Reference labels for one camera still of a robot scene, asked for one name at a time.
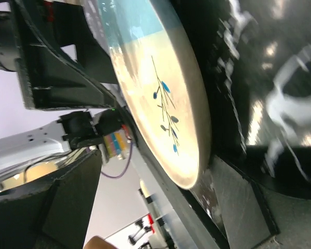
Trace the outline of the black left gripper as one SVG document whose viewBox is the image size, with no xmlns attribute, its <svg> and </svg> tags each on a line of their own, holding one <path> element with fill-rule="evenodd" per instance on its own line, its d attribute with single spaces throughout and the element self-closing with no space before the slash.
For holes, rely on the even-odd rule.
<svg viewBox="0 0 311 249">
<path fill-rule="evenodd" d="M 106 88 L 118 82 L 114 68 L 81 6 L 12 1 L 11 18 L 10 12 L 0 11 L 0 70 L 17 71 L 26 108 L 118 105 Z"/>
</svg>

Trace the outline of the cream plate with sprig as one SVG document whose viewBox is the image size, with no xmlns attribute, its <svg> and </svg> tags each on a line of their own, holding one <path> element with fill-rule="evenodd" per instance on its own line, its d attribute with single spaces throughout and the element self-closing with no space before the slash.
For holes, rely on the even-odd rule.
<svg viewBox="0 0 311 249">
<path fill-rule="evenodd" d="M 192 188 L 211 149 L 207 94 L 194 51 L 169 1 L 98 1 L 120 88 L 169 178 Z"/>
</svg>

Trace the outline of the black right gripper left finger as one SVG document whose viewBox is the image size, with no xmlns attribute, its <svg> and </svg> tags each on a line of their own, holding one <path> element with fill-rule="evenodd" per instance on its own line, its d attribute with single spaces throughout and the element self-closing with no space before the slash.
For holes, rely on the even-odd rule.
<svg viewBox="0 0 311 249">
<path fill-rule="evenodd" d="M 83 248 L 102 168 L 93 150 L 0 193 L 0 248 Z"/>
</svg>

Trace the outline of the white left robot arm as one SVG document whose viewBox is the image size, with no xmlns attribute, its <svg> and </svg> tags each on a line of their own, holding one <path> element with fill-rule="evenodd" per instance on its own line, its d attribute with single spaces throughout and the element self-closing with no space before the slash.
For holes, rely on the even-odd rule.
<svg viewBox="0 0 311 249">
<path fill-rule="evenodd" d="M 18 75 L 28 109 L 67 110 L 0 139 L 0 176 L 101 141 L 90 108 L 124 105 L 97 1 L 9 1 L 0 11 L 0 70 Z"/>
</svg>

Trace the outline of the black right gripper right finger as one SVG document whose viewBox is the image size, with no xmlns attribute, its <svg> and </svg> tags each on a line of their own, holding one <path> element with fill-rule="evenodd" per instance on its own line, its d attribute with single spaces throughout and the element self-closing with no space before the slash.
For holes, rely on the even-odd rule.
<svg viewBox="0 0 311 249">
<path fill-rule="evenodd" d="M 196 198 L 229 248 L 311 248 L 311 200 L 248 181 L 220 158 L 203 172 Z"/>
</svg>

